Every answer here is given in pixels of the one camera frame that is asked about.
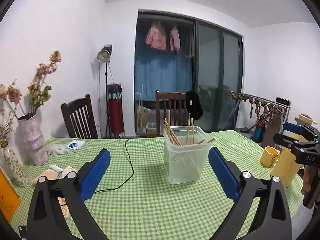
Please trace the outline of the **right hand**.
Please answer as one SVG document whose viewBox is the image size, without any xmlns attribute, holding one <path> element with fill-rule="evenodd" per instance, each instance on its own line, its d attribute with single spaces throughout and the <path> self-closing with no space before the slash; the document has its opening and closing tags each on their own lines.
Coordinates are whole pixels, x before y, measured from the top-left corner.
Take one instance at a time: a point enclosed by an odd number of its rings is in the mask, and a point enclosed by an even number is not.
<svg viewBox="0 0 320 240">
<path fill-rule="evenodd" d="M 302 186 L 302 195 L 306 195 L 311 191 L 311 179 L 310 179 L 310 172 L 309 168 L 306 166 L 304 169 L 304 174 L 303 174 L 303 186 Z"/>
</svg>

